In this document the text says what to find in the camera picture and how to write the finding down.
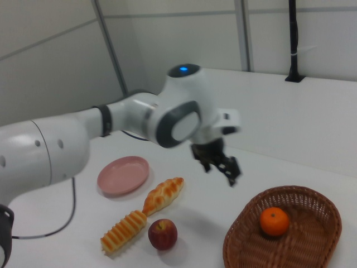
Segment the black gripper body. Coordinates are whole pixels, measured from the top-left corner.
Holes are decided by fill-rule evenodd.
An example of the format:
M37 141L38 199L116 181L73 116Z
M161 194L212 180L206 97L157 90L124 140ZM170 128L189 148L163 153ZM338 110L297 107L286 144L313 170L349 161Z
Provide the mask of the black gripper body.
M192 144L191 149L194 159L201 165L220 165L225 159L222 138L217 138L206 144Z

